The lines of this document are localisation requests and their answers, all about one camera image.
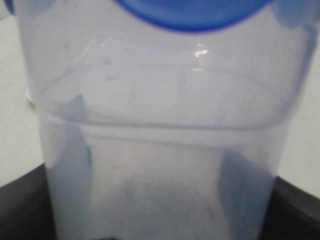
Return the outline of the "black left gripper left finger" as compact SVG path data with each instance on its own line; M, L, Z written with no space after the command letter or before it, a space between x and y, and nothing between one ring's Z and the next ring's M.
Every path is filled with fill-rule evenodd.
M0 187L2 240L55 240L56 231L44 165Z

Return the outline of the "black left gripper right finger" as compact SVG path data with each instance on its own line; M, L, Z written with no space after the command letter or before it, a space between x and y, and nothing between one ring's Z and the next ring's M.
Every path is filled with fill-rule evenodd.
M319 240L320 199L277 177L261 240Z

